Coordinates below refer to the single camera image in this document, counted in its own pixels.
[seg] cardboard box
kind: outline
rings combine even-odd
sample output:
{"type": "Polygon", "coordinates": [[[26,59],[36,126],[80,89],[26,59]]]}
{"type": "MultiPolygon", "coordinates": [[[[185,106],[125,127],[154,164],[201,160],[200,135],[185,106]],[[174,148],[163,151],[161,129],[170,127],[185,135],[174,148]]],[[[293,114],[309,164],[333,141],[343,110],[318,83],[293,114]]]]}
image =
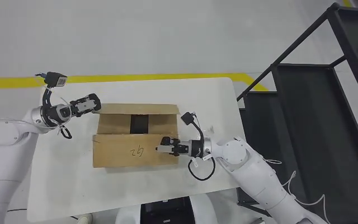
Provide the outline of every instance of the cardboard box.
{"type": "Polygon", "coordinates": [[[93,167],[177,164],[178,158],[156,151],[164,136],[178,137],[177,105],[102,104],[93,136],[93,167]]]}

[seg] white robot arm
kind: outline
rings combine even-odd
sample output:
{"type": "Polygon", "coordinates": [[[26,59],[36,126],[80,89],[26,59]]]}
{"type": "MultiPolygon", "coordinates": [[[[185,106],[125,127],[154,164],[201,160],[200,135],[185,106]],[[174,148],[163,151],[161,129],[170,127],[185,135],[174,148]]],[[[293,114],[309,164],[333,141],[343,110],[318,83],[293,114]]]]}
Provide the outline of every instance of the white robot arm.
{"type": "Polygon", "coordinates": [[[71,138],[69,130],[63,124],[72,116],[79,117],[101,108],[96,94],[71,101],[69,105],[52,106],[49,89],[63,86],[66,76],[53,72],[41,76],[48,84],[43,105],[29,110],[22,120],[0,119],[0,224],[4,224],[10,200],[28,172],[39,134],[61,127],[63,136],[71,138]]]}
{"type": "Polygon", "coordinates": [[[214,143],[208,138],[204,139],[194,119],[187,114],[183,117],[187,125],[193,124],[199,130],[202,139],[184,142],[164,137],[161,145],[157,147],[158,152],[205,159],[208,156],[214,157],[232,175],[242,190],[263,206],[279,224],[327,224],[297,203],[282,187],[275,170],[242,138],[235,137],[214,143]]]}

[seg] white cable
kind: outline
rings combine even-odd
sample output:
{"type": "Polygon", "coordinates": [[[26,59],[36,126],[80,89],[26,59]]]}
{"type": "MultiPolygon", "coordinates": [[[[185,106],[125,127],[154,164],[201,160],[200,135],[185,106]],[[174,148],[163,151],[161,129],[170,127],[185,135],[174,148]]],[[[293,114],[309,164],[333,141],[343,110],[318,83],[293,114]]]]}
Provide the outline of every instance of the white cable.
{"type": "Polygon", "coordinates": [[[326,214],[326,196],[325,196],[324,194],[322,194],[322,196],[321,196],[316,202],[313,202],[313,203],[303,203],[303,202],[301,202],[300,200],[298,200],[293,193],[291,193],[290,185],[291,185],[292,179],[295,178],[295,176],[296,176],[296,171],[293,171],[292,174],[291,174],[290,179],[289,179],[285,184],[283,184],[283,186],[285,186],[286,184],[288,184],[288,187],[287,187],[287,188],[288,188],[289,194],[290,194],[292,197],[294,197],[294,199],[295,199],[298,203],[303,204],[303,205],[305,205],[305,206],[313,206],[313,205],[318,204],[320,201],[323,200],[323,214],[324,214],[324,218],[326,219],[326,221],[327,221],[328,224],[331,224],[331,223],[329,222],[329,220],[328,220],[328,218],[327,218],[327,214],[326,214]]]}
{"type": "Polygon", "coordinates": [[[269,162],[271,164],[282,164],[282,162],[280,160],[267,160],[265,158],[263,158],[263,160],[265,160],[266,162],[269,162]]]}

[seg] black device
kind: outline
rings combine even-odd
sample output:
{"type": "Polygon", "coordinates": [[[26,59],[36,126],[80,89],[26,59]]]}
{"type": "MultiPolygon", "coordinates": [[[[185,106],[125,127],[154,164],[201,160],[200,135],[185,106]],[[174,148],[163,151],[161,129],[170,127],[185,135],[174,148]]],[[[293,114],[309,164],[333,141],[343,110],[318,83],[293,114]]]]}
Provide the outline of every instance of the black device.
{"type": "Polygon", "coordinates": [[[195,224],[189,197],[142,204],[140,224],[195,224]]]}

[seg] black cable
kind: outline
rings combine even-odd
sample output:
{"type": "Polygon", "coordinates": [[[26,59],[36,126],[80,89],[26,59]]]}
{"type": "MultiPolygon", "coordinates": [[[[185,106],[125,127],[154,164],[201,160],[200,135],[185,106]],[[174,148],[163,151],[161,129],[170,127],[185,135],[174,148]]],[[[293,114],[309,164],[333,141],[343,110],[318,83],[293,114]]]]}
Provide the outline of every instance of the black cable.
{"type": "Polygon", "coordinates": [[[69,132],[69,130],[63,126],[63,128],[61,128],[61,134],[63,137],[67,138],[67,139],[71,139],[72,138],[72,135],[71,135],[71,132],[69,132]]]}
{"type": "Polygon", "coordinates": [[[20,208],[20,209],[12,209],[12,210],[8,210],[7,212],[15,212],[15,211],[26,211],[27,208],[20,208]]]}
{"type": "Polygon", "coordinates": [[[190,164],[192,163],[192,160],[190,160],[189,163],[188,163],[188,169],[189,169],[190,174],[191,174],[195,179],[200,180],[200,181],[209,180],[209,179],[211,178],[211,176],[215,173],[215,167],[216,167],[216,163],[215,163],[215,160],[214,160],[213,157],[211,158],[211,160],[212,160],[212,162],[213,162],[213,170],[212,170],[212,172],[211,172],[211,174],[210,174],[209,176],[207,176],[206,178],[203,178],[203,179],[198,178],[197,176],[195,176],[194,173],[191,171],[191,168],[190,168],[190,164]]]}
{"type": "MultiPolygon", "coordinates": [[[[7,212],[15,212],[15,211],[26,211],[27,208],[19,208],[19,209],[12,209],[12,210],[8,210],[7,212]]],[[[70,216],[71,218],[74,218],[75,220],[78,220],[77,217],[75,216],[70,216]]]]}
{"type": "MultiPolygon", "coordinates": [[[[204,134],[203,134],[203,132],[201,131],[201,129],[195,124],[195,122],[192,122],[191,123],[192,125],[194,125],[194,127],[196,128],[196,130],[199,132],[199,134],[200,134],[200,142],[201,142],[201,152],[200,152],[200,157],[202,157],[203,156],[203,154],[204,154],[204,134]]],[[[213,170],[212,170],[212,172],[211,172],[211,174],[209,175],[209,176],[207,176],[206,178],[198,178],[197,176],[195,176],[195,174],[192,172],[192,170],[191,170],[191,168],[190,168],[190,165],[191,165],[191,163],[192,163],[192,160],[190,160],[189,161],[189,163],[188,163],[188,169],[189,169],[189,172],[190,172],[190,174],[195,178],[195,179],[197,179],[197,180],[200,180],[200,181],[205,181],[205,180],[208,180],[209,178],[211,178],[211,176],[215,173],[215,167],[216,167],[216,163],[215,163],[215,159],[212,157],[211,158],[211,161],[213,162],[213,170]]]]}

